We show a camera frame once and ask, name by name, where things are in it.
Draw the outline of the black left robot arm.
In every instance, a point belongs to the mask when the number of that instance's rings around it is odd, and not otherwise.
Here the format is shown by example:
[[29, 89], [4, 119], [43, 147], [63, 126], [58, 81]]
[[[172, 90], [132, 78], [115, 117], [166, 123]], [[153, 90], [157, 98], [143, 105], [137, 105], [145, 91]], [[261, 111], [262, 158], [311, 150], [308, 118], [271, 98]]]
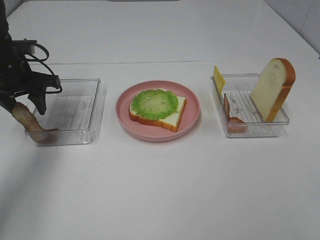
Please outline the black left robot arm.
[[0, 106], [11, 113], [16, 98], [28, 95], [44, 115], [47, 94], [63, 91], [58, 75], [45, 64], [48, 50], [36, 40], [12, 40], [6, 19], [6, 7], [0, 2]]

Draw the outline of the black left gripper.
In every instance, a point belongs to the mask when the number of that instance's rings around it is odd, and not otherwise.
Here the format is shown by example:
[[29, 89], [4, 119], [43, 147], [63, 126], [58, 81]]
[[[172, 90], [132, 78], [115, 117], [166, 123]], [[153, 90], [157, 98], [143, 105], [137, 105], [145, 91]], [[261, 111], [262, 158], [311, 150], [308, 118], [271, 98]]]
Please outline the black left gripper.
[[[28, 94], [40, 115], [44, 115], [46, 94], [62, 92], [58, 75], [45, 64], [49, 51], [36, 40], [0, 40], [0, 92], [9, 96], [0, 96], [0, 106], [10, 114], [17, 103], [13, 97]], [[33, 71], [30, 62], [44, 66], [49, 73]]]

